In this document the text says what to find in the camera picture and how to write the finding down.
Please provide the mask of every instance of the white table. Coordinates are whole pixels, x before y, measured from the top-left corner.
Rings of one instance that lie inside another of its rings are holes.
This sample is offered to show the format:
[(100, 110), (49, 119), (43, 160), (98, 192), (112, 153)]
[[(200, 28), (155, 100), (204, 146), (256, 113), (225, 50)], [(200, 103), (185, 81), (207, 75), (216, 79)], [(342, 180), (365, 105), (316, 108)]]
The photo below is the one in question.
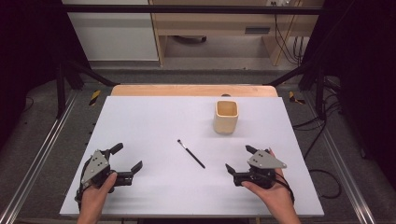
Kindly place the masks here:
[[(210, 96), (109, 96), (90, 143), (60, 211), (77, 216), (74, 201), (83, 163), (96, 149), (123, 143), (110, 157), (111, 168), (128, 171), (139, 161), (143, 168), (132, 186), (116, 187), (108, 195), (104, 216), (112, 217), (265, 217), (262, 201), (233, 184), (225, 163), (246, 172), (251, 156), (245, 145), (271, 147), (288, 165), (284, 175), (295, 195), (299, 216), (323, 216), (289, 116), (278, 97), (228, 97), (239, 104), (232, 135), (213, 131), (215, 102)], [(186, 145), (203, 169), (177, 142)]]

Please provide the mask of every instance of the beige square container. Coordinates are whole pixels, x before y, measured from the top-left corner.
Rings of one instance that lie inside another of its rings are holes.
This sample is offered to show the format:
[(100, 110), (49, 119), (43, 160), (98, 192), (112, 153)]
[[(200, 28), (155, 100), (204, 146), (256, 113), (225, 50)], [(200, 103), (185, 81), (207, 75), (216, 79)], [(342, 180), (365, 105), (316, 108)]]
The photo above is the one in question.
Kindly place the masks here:
[(216, 133), (233, 133), (238, 121), (238, 104), (235, 101), (217, 101), (213, 128)]

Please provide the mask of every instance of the black backdrop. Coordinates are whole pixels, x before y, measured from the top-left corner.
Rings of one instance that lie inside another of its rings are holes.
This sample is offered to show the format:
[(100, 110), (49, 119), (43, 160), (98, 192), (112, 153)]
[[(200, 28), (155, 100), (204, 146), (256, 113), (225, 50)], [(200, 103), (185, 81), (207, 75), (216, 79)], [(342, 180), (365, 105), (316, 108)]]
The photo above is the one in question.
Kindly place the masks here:
[[(328, 0), (328, 6), (342, 1)], [(396, 1), (356, 0), (329, 42), (325, 75), (341, 81), (340, 102), (362, 152), (396, 188)], [(341, 15), (318, 19), (305, 52), (309, 60)]]
[(90, 68), (67, 14), (42, 7), (61, 3), (0, 1), (0, 148), (24, 109), (26, 93), (55, 79), (61, 61)]

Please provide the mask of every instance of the human arm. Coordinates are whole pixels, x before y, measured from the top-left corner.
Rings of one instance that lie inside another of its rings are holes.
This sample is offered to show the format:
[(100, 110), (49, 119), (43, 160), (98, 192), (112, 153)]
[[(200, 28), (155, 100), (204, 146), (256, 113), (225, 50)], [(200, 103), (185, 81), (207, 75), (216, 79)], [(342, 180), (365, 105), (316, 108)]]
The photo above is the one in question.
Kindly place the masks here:
[[(276, 179), (285, 183), (285, 180), (280, 177), (280, 175), (283, 176), (282, 170), (276, 169), (276, 172), (278, 173)], [(275, 183), (270, 189), (263, 189), (254, 183), (244, 181), (242, 186), (256, 194), (279, 223), (301, 223), (294, 210), (289, 191), (281, 184)]]
[(99, 221), (108, 192), (117, 180), (117, 173), (111, 174), (101, 188), (90, 186), (84, 190), (77, 224), (93, 224)]

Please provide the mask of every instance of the yellow and black tape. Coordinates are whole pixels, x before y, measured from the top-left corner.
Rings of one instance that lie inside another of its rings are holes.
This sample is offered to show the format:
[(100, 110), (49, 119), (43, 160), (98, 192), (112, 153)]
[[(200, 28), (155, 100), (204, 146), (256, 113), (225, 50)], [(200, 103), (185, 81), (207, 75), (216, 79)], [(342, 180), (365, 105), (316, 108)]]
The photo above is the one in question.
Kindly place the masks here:
[(294, 97), (294, 93), (292, 91), (289, 91), (289, 101), (293, 103), (298, 103), (300, 105), (305, 105), (305, 100), (297, 100)]
[(98, 99), (100, 91), (95, 91), (91, 97), (90, 105), (95, 105), (96, 100)]

